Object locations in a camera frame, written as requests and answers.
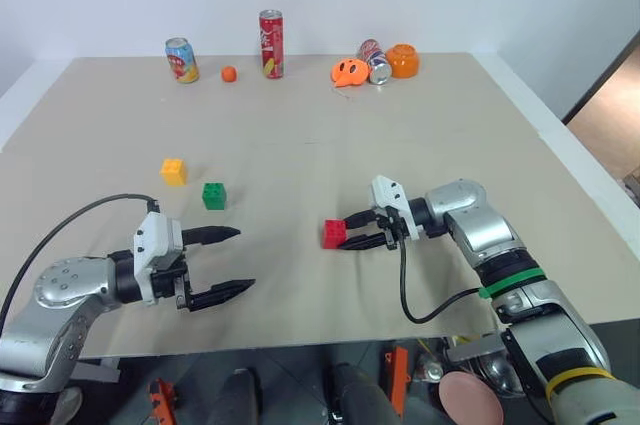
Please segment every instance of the tall red can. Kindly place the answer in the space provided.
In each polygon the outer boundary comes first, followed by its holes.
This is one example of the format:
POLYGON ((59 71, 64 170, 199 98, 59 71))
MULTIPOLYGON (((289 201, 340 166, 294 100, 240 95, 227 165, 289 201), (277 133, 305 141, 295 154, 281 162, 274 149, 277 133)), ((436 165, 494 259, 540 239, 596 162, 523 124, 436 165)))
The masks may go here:
POLYGON ((260 44, 264 76, 281 78, 284 75, 284 44, 282 12, 279 10, 260 12, 260 44))

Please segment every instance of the person's leg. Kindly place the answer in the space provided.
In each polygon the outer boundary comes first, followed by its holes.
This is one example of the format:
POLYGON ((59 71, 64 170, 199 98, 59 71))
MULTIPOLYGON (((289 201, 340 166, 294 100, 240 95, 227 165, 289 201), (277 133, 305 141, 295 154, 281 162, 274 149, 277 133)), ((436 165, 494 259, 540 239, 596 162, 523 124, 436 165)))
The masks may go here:
POLYGON ((208 425, 257 425, 256 379, 246 369, 227 378, 207 421, 208 425))
POLYGON ((400 425, 382 389, 360 368, 346 363, 333 367, 328 376, 327 401, 331 414, 347 425, 400 425))

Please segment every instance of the white table edge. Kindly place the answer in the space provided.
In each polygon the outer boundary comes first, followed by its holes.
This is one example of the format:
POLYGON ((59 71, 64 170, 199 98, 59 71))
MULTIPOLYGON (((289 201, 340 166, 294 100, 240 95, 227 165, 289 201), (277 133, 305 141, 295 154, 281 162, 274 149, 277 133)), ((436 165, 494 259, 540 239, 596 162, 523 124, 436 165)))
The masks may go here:
MULTIPOLYGON (((542 100, 496 53, 473 53, 494 82, 640 259, 640 209, 542 100)), ((37 60, 0 97, 0 151, 71 59, 37 60)))

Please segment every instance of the pink disc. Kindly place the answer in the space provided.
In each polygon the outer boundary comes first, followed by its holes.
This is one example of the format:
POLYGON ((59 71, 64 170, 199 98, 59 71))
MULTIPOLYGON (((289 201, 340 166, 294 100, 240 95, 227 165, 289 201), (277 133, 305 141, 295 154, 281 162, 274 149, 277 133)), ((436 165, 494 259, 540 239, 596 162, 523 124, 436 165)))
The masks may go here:
POLYGON ((470 373, 450 372, 438 393, 447 414, 457 425, 502 425, 504 413, 496 394, 470 373))

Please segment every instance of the beige tabletop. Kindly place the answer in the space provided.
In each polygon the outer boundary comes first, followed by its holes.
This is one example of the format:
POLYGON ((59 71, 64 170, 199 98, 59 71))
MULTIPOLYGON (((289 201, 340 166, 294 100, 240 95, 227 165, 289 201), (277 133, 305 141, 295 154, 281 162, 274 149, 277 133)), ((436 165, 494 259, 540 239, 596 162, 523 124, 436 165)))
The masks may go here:
MULTIPOLYGON (((75 60, 0 154, 0 267, 4 293, 37 241, 101 196, 157 197, 183 227, 229 225, 242 234, 192 247, 194 289, 255 278, 214 309, 175 301, 130 304, 101 317, 85 355, 146 355, 491 330, 489 304, 469 297, 427 325, 399 302, 399 255, 323 250, 327 218, 368 206, 383 174, 417 197, 460 177, 482 183, 548 276, 588 322, 640 314, 640 263, 483 68, 466 54, 422 58, 420 74, 383 87, 336 90, 336 57, 290 57, 282 80, 256 57, 202 57, 201 78, 176 83, 163 58, 75 60), (236 83, 219 70, 232 64, 236 83), (189 183, 158 171, 182 158, 189 183), (224 182, 228 207, 205 210, 202 185, 224 182)), ((16 300, 57 258, 131 247, 144 205, 104 206, 45 249, 16 300)), ((411 244, 408 296, 423 314, 478 286, 448 237, 411 244)))

